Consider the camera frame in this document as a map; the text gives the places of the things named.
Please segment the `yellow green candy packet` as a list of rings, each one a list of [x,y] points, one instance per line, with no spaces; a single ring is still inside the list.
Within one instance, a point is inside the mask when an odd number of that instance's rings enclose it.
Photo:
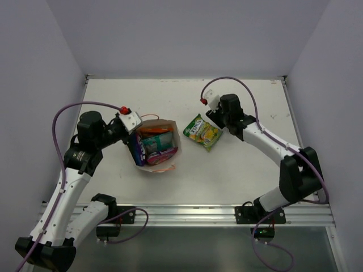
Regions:
[[[183,130],[183,135],[202,145],[207,151],[213,148],[222,134],[221,129],[205,121],[201,114],[198,114]]]

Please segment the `orange fruit candy packet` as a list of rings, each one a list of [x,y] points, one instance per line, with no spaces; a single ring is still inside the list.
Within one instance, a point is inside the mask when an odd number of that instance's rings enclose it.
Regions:
[[[139,132],[144,134],[162,134],[173,131],[172,126],[142,127],[139,129]]]

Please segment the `white paper bag orange handles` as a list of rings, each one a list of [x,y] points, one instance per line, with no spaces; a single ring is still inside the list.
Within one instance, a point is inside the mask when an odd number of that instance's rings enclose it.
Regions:
[[[175,169],[175,160],[182,153],[176,122],[161,119],[156,114],[145,114],[140,121],[140,126],[133,131],[127,144],[132,164],[150,173]]]

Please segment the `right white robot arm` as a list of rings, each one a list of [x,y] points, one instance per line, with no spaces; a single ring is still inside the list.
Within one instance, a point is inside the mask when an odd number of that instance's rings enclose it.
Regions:
[[[275,209],[299,202],[323,188],[319,160],[312,148],[301,149],[272,134],[255,116],[244,113],[236,94],[220,96],[212,92],[202,101],[210,108],[206,115],[218,127],[227,128],[279,166],[278,186],[254,200],[255,220],[266,222]]]

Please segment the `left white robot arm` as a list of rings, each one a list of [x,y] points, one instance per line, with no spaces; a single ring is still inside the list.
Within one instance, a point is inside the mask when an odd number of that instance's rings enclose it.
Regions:
[[[103,158],[103,149],[118,141],[127,144],[141,124],[139,115],[128,108],[109,123],[94,110],[81,114],[77,132],[61,159],[59,181],[42,217],[31,234],[18,238],[15,244],[15,250],[26,262],[51,271],[67,271],[83,239],[100,222],[117,218],[116,198],[98,193],[76,219],[70,219]]]

